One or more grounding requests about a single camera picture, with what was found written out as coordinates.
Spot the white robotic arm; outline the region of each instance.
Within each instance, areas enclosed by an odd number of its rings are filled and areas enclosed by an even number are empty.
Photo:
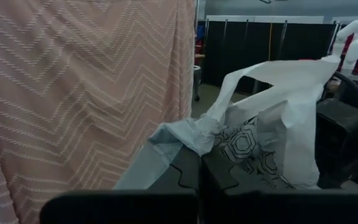
[[[345,26],[345,28],[341,29],[336,34],[333,46],[333,55],[340,57],[345,47],[347,38],[352,34],[354,34],[354,37],[349,49],[347,50],[341,69],[341,73],[344,75],[352,75],[358,59],[358,21],[353,21],[349,25]]]

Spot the black machine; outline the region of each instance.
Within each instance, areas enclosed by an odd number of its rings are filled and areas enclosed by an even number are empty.
[[[340,189],[349,179],[358,183],[358,85],[336,76],[341,94],[317,105],[316,162],[324,190],[256,185],[219,151],[200,158],[184,147],[149,189],[61,195],[44,206],[40,223],[358,222],[358,190]]]

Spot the zigzag pattern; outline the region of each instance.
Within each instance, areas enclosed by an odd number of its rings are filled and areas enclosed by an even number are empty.
[[[112,189],[190,112],[193,0],[0,0],[0,223]]]

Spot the pink curtain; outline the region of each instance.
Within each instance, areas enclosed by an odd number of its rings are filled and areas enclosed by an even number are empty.
[[[0,0],[0,223],[112,189],[189,115],[194,0]]]

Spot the gray floor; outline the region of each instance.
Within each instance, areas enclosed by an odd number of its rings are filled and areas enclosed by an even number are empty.
[[[215,102],[218,97],[220,89],[215,86],[210,85],[201,85],[198,95],[200,96],[199,102],[193,100],[191,117],[199,118],[200,115],[205,113]],[[233,94],[231,101],[237,102],[244,98],[247,98],[246,95],[235,93]]]

